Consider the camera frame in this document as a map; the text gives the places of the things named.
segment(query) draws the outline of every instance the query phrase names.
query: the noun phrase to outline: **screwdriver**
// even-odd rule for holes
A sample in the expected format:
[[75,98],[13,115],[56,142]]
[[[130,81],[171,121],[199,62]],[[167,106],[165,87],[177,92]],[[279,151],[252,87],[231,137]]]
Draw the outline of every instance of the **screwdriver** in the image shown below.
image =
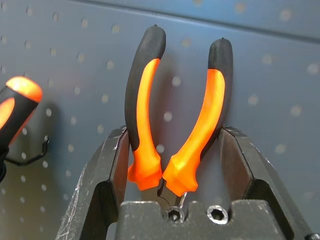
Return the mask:
[[5,153],[42,99],[38,84],[24,76],[9,79],[0,90],[0,154]]

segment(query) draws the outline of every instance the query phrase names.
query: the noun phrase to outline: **metal plate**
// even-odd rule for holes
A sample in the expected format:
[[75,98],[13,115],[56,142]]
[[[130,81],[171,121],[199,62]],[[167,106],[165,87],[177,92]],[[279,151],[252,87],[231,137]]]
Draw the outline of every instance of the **metal plate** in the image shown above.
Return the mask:
[[[45,135],[51,144],[48,155],[31,166],[7,165],[0,183],[0,238],[55,238],[83,166],[107,134],[125,123],[131,63],[153,24],[167,36],[150,103],[153,140],[164,147],[163,168],[197,120],[209,46],[225,37],[234,52],[227,123],[250,136],[319,232],[319,3],[106,3],[1,2],[0,83],[25,74],[44,94],[10,156],[23,161],[22,153],[37,154]],[[289,14],[281,13],[286,9]],[[199,166],[198,191],[188,196],[205,206],[228,205],[214,148]],[[138,198],[128,184],[126,199]]]

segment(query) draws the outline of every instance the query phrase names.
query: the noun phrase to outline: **orange screwdriver handle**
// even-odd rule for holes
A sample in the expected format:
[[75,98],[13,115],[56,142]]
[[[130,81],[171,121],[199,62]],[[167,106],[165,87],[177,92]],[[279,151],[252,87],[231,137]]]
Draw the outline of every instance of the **orange screwdriver handle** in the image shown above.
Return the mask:
[[42,99],[41,88],[24,76],[5,85],[0,90],[0,152],[8,149]]
[[167,188],[179,197],[198,187],[196,171],[226,118],[232,81],[232,46],[222,38],[210,46],[204,99],[196,124],[182,148],[171,157],[162,176]]
[[149,27],[138,46],[125,90],[124,116],[133,152],[128,180],[143,191],[159,185],[161,159],[153,144],[149,123],[149,98],[154,75],[166,48],[166,33]]

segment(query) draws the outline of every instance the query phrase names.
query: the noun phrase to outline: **black handle grip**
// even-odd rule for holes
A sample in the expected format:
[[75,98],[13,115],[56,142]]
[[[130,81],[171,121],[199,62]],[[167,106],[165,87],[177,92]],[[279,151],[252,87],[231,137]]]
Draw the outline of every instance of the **black handle grip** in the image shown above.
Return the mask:
[[217,139],[221,127],[223,126],[226,120],[226,116],[230,105],[234,77],[234,57],[232,45],[229,40],[221,38],[214,41],[211,44],[208,58],[208,69],[216,69],[222,73],[225,82],[225,90],[223,107],[221,110],[219,121],[216,125],[215,130],[213,131],[210,140],[207,142],[207,144],[201,152],[201,158],[207,153],[211,145]]
[[145,31],[133,59],[124,100],[125,124],[129,133],[132,151],[135,151],[140,144],[137,125],[137,99],[141,78],[147,64],[154,59],[160,60],[165,48],[165,31],[156,25],[151,26]]

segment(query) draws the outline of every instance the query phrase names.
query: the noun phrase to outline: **plier handle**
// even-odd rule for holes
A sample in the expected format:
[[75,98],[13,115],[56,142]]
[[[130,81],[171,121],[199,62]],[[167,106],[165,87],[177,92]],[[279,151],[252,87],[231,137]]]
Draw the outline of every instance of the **plier handle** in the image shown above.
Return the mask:
[[129,73],[124,110],[134,161],[128,169],[128,180],[144,191],[157,187],[163,178],[166,187],[180,197],[197,189],[196,170],[225,120],[232,89],[233,51],[231,43],[224,38],[211,44],[199,117],[190,136],[162,173],[161,157],[153,144],[150,129],[149,98],[165,48],[165,31],[156,25],[149,27],[137,48]]

